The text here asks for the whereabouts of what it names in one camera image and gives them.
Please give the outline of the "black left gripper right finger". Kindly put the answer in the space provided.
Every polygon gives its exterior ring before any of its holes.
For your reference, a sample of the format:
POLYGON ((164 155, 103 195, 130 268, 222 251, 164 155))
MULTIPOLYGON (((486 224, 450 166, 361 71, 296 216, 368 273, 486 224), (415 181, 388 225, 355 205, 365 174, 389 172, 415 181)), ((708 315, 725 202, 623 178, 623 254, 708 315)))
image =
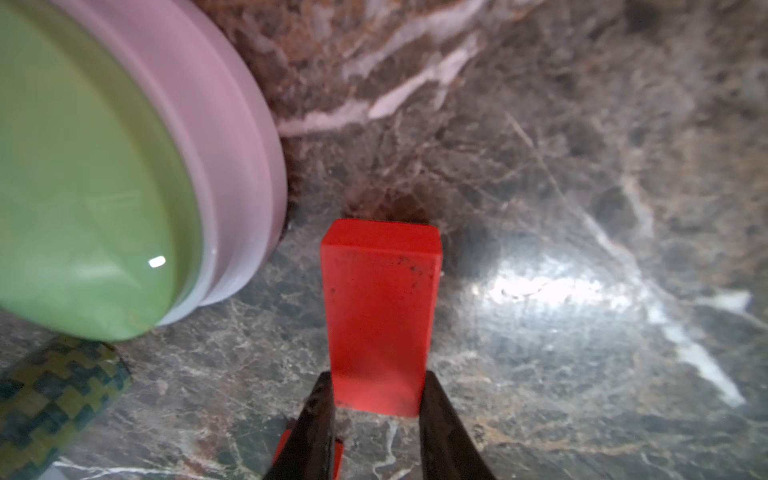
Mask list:
POLYGON ((424 479, 496 479, 432 371, 425 376, 419 433, 424 479))

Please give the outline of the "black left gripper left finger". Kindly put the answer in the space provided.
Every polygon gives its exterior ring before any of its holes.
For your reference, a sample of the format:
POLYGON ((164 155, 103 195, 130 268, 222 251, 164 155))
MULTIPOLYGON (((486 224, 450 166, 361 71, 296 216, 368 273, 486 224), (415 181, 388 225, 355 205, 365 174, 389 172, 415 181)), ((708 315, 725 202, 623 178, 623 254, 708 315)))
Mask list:
POLYGON ((264 479, 331 480, 335 439, 331 372, 325 371, 319 375, 292 433, 264 479))

